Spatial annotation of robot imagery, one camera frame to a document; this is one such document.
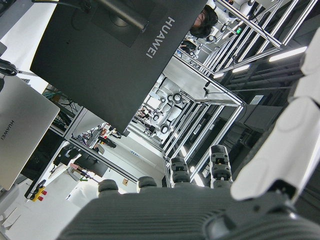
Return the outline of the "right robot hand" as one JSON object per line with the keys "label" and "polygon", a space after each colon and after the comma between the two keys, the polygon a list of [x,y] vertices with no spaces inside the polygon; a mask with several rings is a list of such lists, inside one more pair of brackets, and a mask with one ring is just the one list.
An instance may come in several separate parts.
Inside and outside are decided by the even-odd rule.
{"label": "right robot hand", "polygon": [[289,105],[233,183],[148,186],[119,194],[103,181],[60,240],[317,240],[295,210],[320,160],[320,34],[305,51]]}

